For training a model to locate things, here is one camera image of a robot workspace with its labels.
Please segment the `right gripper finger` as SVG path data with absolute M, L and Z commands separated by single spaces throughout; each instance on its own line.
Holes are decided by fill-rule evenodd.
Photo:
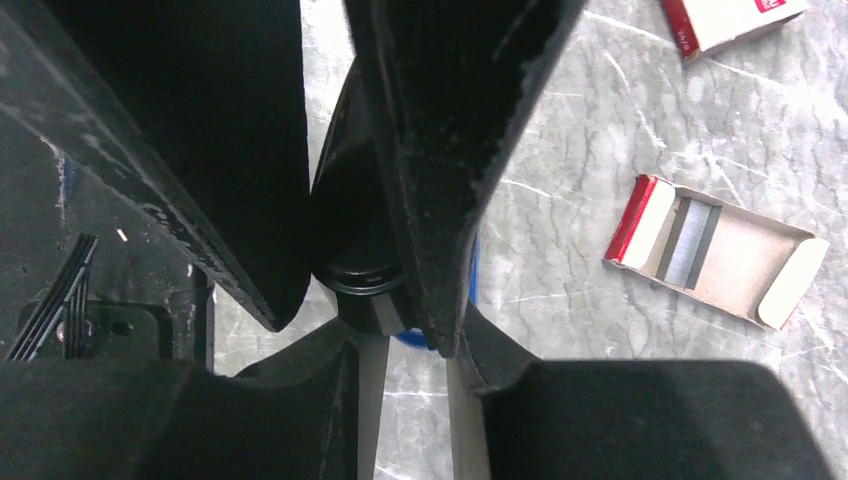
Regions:
M 233 377 L 188 362 L 1 366 L 5 479 L 361 479 L 389 341 L 332 320 Z
M 832 477 L 755 363 L 543 360 L 469 306 L 448 382 L 459 479 Z

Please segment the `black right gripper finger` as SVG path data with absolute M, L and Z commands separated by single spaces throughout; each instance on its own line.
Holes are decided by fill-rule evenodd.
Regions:
M 308 284 L 296 1 L 5 1 L 1 101 L 267 330 Z
M 415 309 L 458 348 L 481 218 L 580 1 L 349 1 L 391 221 Z

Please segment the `red white staple box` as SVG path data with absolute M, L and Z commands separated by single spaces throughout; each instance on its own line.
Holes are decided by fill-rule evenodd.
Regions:
M 769 33 L 809 8 L 805 0 L 663 0 L 661 4 L 685 61 Z

